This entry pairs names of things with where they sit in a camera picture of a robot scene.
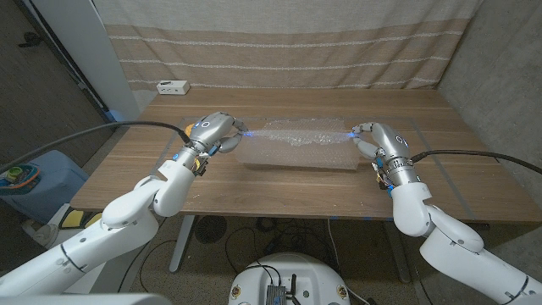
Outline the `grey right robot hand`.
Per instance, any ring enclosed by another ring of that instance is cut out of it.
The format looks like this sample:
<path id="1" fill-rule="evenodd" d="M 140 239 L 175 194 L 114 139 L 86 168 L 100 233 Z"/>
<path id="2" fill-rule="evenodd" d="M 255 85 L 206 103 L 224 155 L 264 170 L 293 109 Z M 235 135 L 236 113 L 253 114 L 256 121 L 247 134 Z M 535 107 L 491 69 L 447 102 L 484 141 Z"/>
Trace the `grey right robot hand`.
<path id="1" fill-rule="evenodd" d="M 390 169 L 412 167 L 406 139 L 389 125 L 368 122 L 354 126 L 352 131 L 353 141 L 363 157 L 380 158 Z"/>

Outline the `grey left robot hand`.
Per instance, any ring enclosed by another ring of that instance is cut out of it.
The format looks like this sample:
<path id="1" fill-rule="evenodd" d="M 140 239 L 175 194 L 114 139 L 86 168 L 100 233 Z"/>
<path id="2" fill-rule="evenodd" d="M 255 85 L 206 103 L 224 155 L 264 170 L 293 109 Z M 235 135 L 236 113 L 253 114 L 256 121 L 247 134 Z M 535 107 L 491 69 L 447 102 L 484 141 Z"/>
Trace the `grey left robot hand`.
<path id="1" fill-rule="evenodd" d="M 248 131 L 242 120 L 224 112 L 216 112 L 200 118 L 192 126 L 187 146 L 209 156 L 230 153 Z"/>

